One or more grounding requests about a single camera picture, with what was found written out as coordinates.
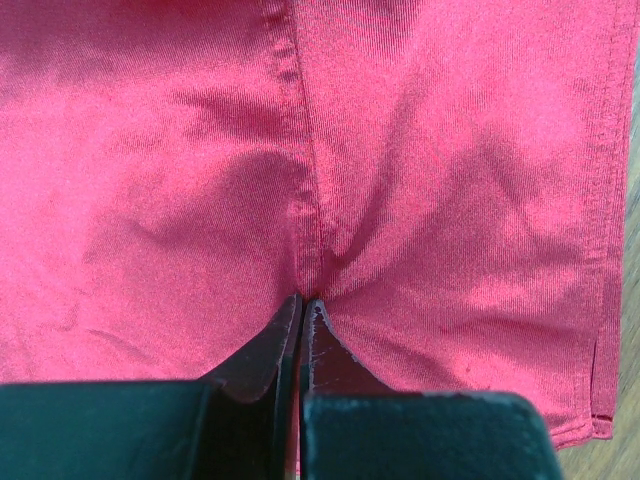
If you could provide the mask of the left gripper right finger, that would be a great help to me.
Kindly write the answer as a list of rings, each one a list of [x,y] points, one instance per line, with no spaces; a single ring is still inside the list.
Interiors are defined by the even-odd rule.
[[[502,392],[400,392],[337,338],[320,300],[306,307],[300,357],[304,479],[562,478],[546,427]]]

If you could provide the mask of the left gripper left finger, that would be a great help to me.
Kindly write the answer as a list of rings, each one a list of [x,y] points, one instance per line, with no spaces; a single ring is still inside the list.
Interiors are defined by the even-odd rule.
[[[301,298],[196,380],[5,385],[5,479],[280,479]]]

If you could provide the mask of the red cloth napkin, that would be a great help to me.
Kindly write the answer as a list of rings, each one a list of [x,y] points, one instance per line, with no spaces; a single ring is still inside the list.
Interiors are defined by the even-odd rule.
[[[5,1],[1,389],[196,380],[297,295],[400,392],[612,437],[635,1]]]

